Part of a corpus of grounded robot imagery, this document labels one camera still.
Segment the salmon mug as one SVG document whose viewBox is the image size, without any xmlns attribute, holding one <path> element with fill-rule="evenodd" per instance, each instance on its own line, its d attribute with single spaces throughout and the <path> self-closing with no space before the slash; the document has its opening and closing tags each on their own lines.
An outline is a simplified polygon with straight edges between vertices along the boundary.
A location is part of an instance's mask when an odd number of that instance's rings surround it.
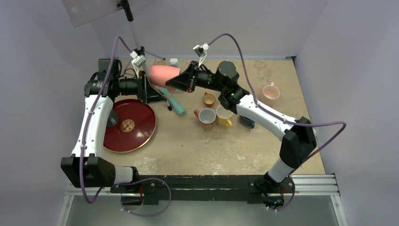
<svg viewBox="0 0 399 226">
<path fill-rule="evenodd" d="M 194 115 L 199 119 L 200 125 L 203 129 L 212 129 L 216 121 L 216 113 L 211 108 L 203 108 L 201 110 L 194 110 Z"/>
</svg>

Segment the yellow mug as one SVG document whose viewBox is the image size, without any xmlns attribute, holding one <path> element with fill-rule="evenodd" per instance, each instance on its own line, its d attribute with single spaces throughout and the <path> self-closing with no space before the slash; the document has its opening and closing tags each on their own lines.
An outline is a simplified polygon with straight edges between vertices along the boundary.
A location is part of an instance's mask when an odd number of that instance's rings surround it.
<svg viewBox="0 0 399 226">
<path fill-rule="evenodd" d="M 233 112 L 230 110 L 226 110 L 222 105 L 219 105 L 216 108 L 216 122 L 220 126 L 225 126 L 228 128 L 232 127 L 231 117 L 233 116 Z"/>
</svg>

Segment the red round tray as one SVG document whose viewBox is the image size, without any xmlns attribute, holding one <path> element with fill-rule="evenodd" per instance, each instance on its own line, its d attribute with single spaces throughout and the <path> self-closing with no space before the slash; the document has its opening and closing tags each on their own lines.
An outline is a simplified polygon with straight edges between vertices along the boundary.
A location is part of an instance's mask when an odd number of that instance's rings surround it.
<svg viewBox="0 0 399 226">
<path fill-rule="evenodd" d="M 156 128 L 156 116 L 149 105 L 136 99 L 124 99 L 116 102 L 112 110 L 119 121 L 105 131 L 104 147 L 107 150 L 128 153 L 151 139 Z"/>
</svg>

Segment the light pink mug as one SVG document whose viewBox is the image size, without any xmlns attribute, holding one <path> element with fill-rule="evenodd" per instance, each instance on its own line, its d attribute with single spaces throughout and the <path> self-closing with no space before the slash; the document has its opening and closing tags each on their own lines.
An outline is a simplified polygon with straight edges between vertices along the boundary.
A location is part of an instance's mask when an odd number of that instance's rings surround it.
<svg viewBox="0 0 399 226">
<path fill-rule="evenodd" d="M 280 97 L 280 90 L 275 86 L 274 82 L 271 82 L 269 85 L 266 85 L 262 89 L 261 93 L 261 102 L 269 107 L 273 107 L 276 105 L 277 101 Z"/>
</svg>

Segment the aluminium frame rail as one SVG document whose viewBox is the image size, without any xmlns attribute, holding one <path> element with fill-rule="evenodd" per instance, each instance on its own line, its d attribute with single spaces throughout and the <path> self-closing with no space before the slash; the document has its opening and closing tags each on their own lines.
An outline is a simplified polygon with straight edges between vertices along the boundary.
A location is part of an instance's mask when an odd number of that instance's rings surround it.
<svg viewBox="0 0 399 226">
<path fill-rule="evenodd" d="M 93 204 L 67 186 L 59 226 L 345 226 L 334 175 L 294 175 L 295 191 L 280 207 L 226 201 L 160 201 L 111 193 L 105 188 Z"/>
</svg>

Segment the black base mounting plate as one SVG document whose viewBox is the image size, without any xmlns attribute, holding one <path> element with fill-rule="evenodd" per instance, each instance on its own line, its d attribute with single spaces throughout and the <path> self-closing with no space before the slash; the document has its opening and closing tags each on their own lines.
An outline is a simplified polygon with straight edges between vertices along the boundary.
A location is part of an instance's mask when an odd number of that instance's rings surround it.
<svg viewBox="0 0 399 226">
<path fill-rule="evenodd" d="M 280 207 L 294 183 L 276 183 L 264 175 L 141 175 L 138 185 L 114 185 L 111 193 L 142 199 L 143 205 L 160 201 L 226 201 Z"/>
</svg>

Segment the white metronome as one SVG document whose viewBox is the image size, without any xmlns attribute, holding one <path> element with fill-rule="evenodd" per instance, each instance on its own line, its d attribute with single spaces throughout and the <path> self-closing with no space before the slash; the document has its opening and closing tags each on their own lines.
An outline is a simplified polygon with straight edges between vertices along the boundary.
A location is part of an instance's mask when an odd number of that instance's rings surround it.
<svg viewBox="0 0 399 226">
<path fill-rule="evenodd" d="M 169 65 L 170 65 L 171 67 L 176 67 L 176 68 L 179 68 L 179 67 L 180 67 L 180 66 L 179 66 L 179 61 L 178 61 L 177 58 L 170 58 L 170 60 L 169 60 Z"/>
</svg>

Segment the silver tripod stand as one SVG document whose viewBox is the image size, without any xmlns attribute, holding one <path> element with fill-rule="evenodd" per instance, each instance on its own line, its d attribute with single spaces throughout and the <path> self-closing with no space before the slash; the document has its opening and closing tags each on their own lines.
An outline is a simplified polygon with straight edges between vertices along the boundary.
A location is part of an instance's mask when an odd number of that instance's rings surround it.
<svg viewBox="0 0 399 226">
<path fill-rule="evenodd" d="M 136 32 L 135 32 L 134 24 L 133 24 L 133 20 L 134 20 L 134 19 L 133 19 L 133 14 L 132 14 L 132 12 L 131 12 L 131 9 L 130 9 L 130 6 L 129 6 L 128 3 L 127 3 L 126 5 L 123 5 L 123 10 L 124 10 L 125 15 L 126 15 L 126 17 L 127 17 L 127 20 L 129 21 L 130 30 L 131 30 L 131 32 L 132 32 L 133 39 L 134 39 L 135 46 L 136 46 L 136 48 L 133 49 L 133 50 L 135 50 L 137 53 L 140 53 L 140 54 L 144 55 L 144 57 L 145 57 L 145 54 L 148 53 L 148 54 L 150 54 L 150 55 L 153 55 L 153 56 L 156 57 L 156 58 L 159 58 L 159 59 L 161 59 L 161 60 L 165 60 L 165 58 L 163 58 L 163 57 L 160 57 L 160 56 L 158 56 L 158 55 L 156 55 L 156 54 L 152 54 L 152 53 L 146 51 L 145 48 L 144 48 L 143 46 L 140 46 L 140 45 L 138 44 L 137 34 L 136 34 Z M 148 78 L 148 64 L 147 64 L 147 61 L 145 62 L 144 65 L 142 65 L 142 66 L 139 68 L 139 75 L 136 75 L 136 78 L 138 78 L 138 77 L 146 77 L 146 78 Z"/>
</svg>

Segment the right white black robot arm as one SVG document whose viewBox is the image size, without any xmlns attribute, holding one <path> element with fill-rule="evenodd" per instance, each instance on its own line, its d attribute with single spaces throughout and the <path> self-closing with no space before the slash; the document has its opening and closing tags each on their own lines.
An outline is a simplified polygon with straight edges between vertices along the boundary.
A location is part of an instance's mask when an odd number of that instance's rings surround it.
<svg viewBox="0 0 399 226">
<path fill-rule="evenodd" d="M 213 73 L 191 61 L 183 72 L 173 73 L 164 85 L 191 93 L 196 87 L 219 91 L 224 109 L 253 120 L 281 141 L 279 158 L 265 174 L 265 188 L 271 192 L 282 187 L 283 180 L 299 168 L 317 147 L 311 122 L 284 115 L 258 101 L 238 84 L 234 63 L 222 61 Z"/>
</svg>

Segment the small orange mug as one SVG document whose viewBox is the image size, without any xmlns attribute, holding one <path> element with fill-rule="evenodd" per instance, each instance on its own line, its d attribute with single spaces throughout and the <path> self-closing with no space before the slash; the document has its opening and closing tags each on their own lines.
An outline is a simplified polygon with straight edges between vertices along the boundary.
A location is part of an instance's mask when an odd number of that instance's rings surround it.
<svg viewBox="0 0 399 226">
<path fill-rule="evenodd" d="M 205 92 L 202 101 L 205 107 L 211 108 L 215 104 L 216 97 L 213 94 Z"/>
</svg>

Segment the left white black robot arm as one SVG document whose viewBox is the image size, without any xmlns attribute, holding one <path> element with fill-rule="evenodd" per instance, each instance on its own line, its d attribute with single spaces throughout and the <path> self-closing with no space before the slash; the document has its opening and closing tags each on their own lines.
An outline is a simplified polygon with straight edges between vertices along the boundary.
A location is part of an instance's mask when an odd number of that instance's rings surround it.
<svg viewBox="0 0 399 226">
<path fill-rule="evenodd" d="M 140 188 L 136 167 L 117 167 L 103 158 L 104 141 L 110 130 L 126 126 L 116 111 L 118 96 L 136 96 L 144 107 L 166 98 L 150 86 L 144 71 L 135 78 L 122 78 L 118 59 L 98 60 L 98 70 L 84 86 L 85 112 L 77 143 L 71 156 L 61 159 L 61 169 L 75 188 L 111 187 L 122 184 L 128 192 Z"/>
</svg>

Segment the white perforated board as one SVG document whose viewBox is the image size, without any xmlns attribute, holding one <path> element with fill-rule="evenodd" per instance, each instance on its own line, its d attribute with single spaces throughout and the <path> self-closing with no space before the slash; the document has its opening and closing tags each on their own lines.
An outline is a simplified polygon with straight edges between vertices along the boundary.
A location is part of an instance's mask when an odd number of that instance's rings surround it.
<svg viewBox="0 0 399 226">
<path fill-rule="evenodd" d="M 123 5 L 136 5 L 143 0 L 62 0 L 72 26 L 78 27 L 123 10 Z"/>
</svg>

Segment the dark grey mug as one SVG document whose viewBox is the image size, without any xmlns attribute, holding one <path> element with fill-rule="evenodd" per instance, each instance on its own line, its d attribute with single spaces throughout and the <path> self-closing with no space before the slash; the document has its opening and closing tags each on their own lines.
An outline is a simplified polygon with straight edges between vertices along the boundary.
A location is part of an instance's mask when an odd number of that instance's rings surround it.
<svg viewBox="0 0 399 226">
<path fill-rule="evenodd" d="M 119 122 L 118 114 L 113 109 L 111 109 L 107 119 L 106 127 L 108 128 L 115 127 L 118 124 L 118 122 Z"/>
</svg>

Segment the blue white mug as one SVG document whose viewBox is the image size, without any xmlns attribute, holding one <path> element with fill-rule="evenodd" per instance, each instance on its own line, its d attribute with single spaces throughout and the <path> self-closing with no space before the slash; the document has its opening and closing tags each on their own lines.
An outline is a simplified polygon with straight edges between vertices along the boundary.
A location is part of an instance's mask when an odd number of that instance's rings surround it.
<svg viewBox="0 0 399 226">
<path fill-rule="evenodd" d="M 239 116 L 239 122 L 243 125 L 246 126 L 250 129 L 255 128 L 255 122 L 247 117 L 244 117 L 242 115 Z"/>
</svg>

